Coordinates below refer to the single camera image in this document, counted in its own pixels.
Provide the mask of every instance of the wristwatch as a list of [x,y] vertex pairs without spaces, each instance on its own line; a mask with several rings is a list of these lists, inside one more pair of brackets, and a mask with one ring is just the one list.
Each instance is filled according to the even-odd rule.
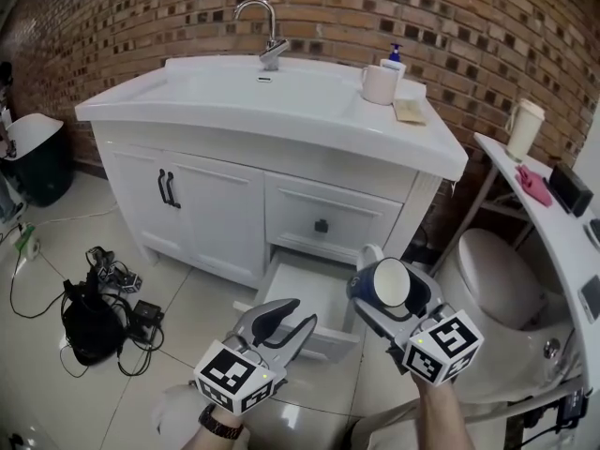
[[237,438],[242,433],[244,426],[240,426],[240,428],[231,428],[223,425],[213,418],[213,410],[216,408],[216,404],[211,403],[204,409],[204,412],[200,415],[198,422],[204,428],[206,428],[209,432],[214,433],[218,437],[222,439],[228,440],[237,440]]

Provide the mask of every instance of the faucet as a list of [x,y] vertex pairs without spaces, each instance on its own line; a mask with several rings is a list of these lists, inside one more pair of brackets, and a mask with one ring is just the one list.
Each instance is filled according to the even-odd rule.
[[266,42],[266,50],[259,55],[259,59],[264,64],[264,69],[273,71],[279,69],[279,55],[290,48],[290,41],[286,38],[277,40],[275,38],[276,20],[275,9],[266,0],[246,0],[235,8],[233,18],[239,20],[240,14],[246,7],[258,5],[266,8],[269,14],[269,39]]

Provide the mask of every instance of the toilet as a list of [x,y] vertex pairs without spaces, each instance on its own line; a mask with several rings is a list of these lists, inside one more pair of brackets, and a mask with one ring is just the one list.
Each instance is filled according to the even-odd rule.
[[[444,300],[464,309],[485,342],[455,381],[460,401],[518,401],[557,386],[574,357],[563,296],[547,292],[501,238],[466,231],[436,275]],[[555,352],[548,351],[547,343]]]

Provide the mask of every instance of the black box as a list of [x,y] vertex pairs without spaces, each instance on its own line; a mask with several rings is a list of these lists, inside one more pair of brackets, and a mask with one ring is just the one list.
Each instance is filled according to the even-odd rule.
[[547,187],[564,210],[581,217],[592,201],[592,191],[564,163],[557,163]]

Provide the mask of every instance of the mug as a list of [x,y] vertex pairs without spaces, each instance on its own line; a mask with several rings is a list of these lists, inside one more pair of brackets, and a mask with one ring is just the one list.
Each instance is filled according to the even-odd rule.
[[544,110],[534,103],[522,98],[513,108],[506,130],[511,133],[506,145],[506,155],[520,163],[532,148],[542,123],[546,118]]
[[[366,264],[372,253],[372,263]],[[399,307],[409,296],[411,278],[404,264],[395,258],[385,258],[376,245],[365,245],[358,254],[356,274],[346,286],[349,298],[359,297],[376,307]]]
[[363,68],[362,80],[362,96],[365,100],[378,105],[392,104],[398,83],[396,70],[369,65]]

